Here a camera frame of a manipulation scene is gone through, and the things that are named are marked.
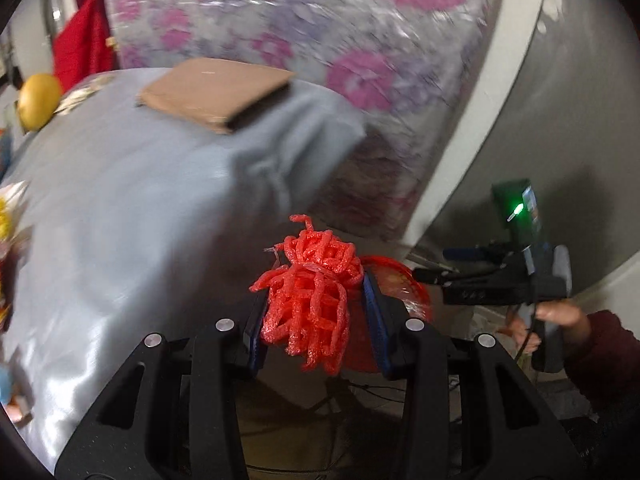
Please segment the person's right hand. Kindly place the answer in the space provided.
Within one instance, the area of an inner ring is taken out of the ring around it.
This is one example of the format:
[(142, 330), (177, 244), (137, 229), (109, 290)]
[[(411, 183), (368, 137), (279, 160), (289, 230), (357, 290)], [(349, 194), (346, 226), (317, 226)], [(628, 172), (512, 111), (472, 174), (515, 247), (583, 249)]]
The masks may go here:
[[(537, 321), (560, 326), (564, 342), (569, 346), (583, 344), (591, 333), (588, 316), (570, 300), (537, 304), (535, 318)], [(529, 333), (529, 328), (517, 314), (508, 314), (506, 325), (499, 328), (498, 333), (512, 338), (518, 350), (523, 350), (527, 354), (533, 353), (541, 344), (541, 338)]]

